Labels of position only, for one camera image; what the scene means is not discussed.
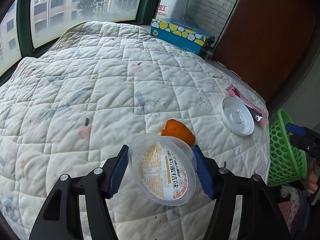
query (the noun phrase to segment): pink snack wrapper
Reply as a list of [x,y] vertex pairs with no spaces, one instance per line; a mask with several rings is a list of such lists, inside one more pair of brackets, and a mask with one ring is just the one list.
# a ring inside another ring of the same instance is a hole
[[259,112],[262,116],[262,118],[258,121],[256,118],[254,118],[261,126],[264,126],[264,124],[266,123],[266,113],[264,112],[263,109],[260,109],[259,107],[255,106],[251,101],[249,101],[248,99],[246,99],[240,92],[239,90],[234,86],[234,85],[230,85],[226,88],[226,91],[228,92],[228,94],[232,97],[238,97],[240,98],[244,104],[252,109],[254,109],[255,111]]

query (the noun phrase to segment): brown wooden panel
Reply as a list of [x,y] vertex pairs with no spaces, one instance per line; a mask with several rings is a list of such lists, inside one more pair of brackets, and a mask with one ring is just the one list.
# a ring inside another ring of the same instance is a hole
[[304,0],[241,0],[213,59],[268,100],[299,60],[313,26]]

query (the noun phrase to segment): metal screw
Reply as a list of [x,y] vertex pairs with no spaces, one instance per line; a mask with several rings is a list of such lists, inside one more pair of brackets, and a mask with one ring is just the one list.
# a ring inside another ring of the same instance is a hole
[[93,171],[94,174],[100,174],[100,173],[102,173],[102,172],[103,172],[103,170],[102,170],[101,168],[96,168],[96,169]]
[[260,180],[261,180],[261,176],[258,175],[258,174],[254,174],[253,179],[254,179],[255,181],[260,181]]
[[229,170],[228,170],[227,168],[220,168],[220,169],[219,169],[219,172],[222,173],[222,174],[227,174],[228,171],[229,171]]
[[60,179],[62,180],[62,181],[65,181],[66,179],[68,179],[69,178],[69,176],[67,175],[67,174],[63,174],[63,175],[61,175],[61,177],[60,177]]

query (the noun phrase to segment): white quilt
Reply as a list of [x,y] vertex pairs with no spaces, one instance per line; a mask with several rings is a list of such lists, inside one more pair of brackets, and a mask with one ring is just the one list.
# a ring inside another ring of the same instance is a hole
[[[69,29],[40,58],[24,58],[0,88],[0,209],[20,239],[63,173],[86,175],[141,133],[157,133],[168,119],[183,122],[204,155],[234,174],[267,181],[268,124],[241,137],[220,115],[234,84],[258,107],[259,97],[199,56],[152,38],[138,26],[87,22]],[[85,239],[90,231],[81,198]],[[135,186],[129,168],[107,201],[118,238],[202,239],[214,201],[199,181],[192,199],[161,206]],[[241,215],[237,200],[230,239]]]

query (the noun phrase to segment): plastic cup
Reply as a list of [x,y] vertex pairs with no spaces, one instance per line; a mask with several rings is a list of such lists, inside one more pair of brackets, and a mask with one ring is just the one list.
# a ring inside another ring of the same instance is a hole
[[128,162],[138,187],[161,205],[185,204],[196,190],[196,158],[178,138],[139,135],[129,145]]

